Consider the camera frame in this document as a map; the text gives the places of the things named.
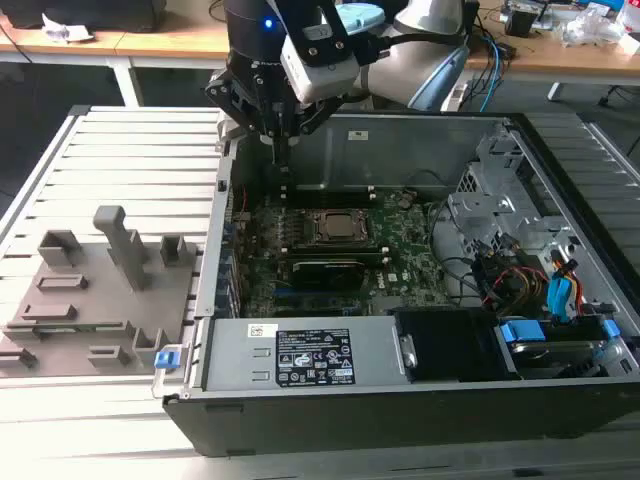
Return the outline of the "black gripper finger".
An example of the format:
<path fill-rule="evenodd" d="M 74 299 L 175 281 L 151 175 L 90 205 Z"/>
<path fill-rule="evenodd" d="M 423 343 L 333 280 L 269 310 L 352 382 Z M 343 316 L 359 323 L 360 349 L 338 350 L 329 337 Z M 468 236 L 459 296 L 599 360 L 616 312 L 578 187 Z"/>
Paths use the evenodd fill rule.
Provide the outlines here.
<path fill-rule="evenodd" d="M 289 164 L 292 146 L 298 138 L 318 129 L 344 104 L 342 97 L 332 97 L 303 106 L 297 100 L 287 101 L 283 111 L 283 165 Z"/>
<path fill-rule="evenodd" d="M 232 74 L 213 76 L 205 87 L 207 97 L 239 127 L 257 134 L 271 148 L 272 162 L 281 165 L 283 141 L 278 112 L 264 89 L 264 78 L 254 75 L 244 85 Z"/>

